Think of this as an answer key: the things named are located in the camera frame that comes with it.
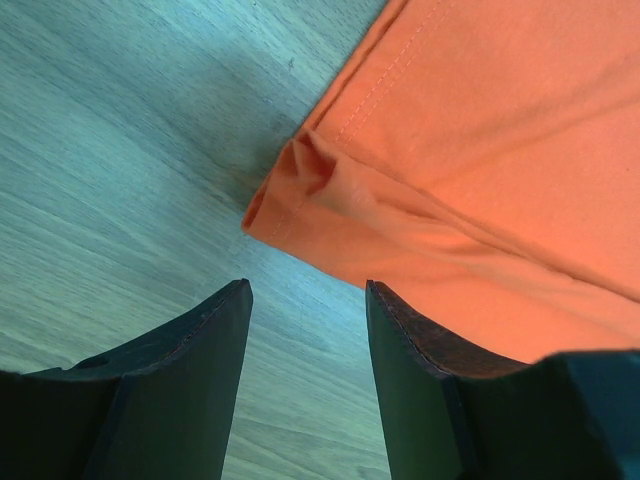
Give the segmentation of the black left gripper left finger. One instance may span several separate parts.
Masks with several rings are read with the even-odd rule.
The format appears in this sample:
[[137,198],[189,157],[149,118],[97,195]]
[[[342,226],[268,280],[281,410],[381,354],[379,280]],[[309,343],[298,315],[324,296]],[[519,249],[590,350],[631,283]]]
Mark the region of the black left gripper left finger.
[[248,337],[247,280],[69,369],[1,375],[5,479],[218,479]]

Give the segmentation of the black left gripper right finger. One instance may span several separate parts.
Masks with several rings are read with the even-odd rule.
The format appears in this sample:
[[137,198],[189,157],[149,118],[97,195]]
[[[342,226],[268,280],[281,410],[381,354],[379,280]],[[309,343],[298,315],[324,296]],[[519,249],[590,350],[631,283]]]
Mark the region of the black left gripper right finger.
[[639,354],[525,364],[366,287],[369,348],[395,479],[635,479]]

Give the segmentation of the orange t shirt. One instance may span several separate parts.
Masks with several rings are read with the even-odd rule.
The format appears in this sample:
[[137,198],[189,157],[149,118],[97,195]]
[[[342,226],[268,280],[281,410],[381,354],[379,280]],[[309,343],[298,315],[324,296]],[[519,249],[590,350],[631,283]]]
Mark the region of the orange t shirt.
[[639,5],[390,1],[243,230],[523,362],[639,344]]

